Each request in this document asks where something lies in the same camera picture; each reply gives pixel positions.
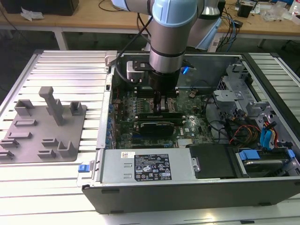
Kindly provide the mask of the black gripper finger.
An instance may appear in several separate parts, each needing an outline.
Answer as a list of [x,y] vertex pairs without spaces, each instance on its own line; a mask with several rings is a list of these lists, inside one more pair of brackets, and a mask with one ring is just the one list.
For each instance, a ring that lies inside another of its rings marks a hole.
[[154,91],[154,97],[153,97],[154,108],[153,108],[153,112],[156,113],[156,114],[161,113],[161,101],[162,101],[163,97],[164,97],[164,95],[160,91],[158,91],[158,90]]

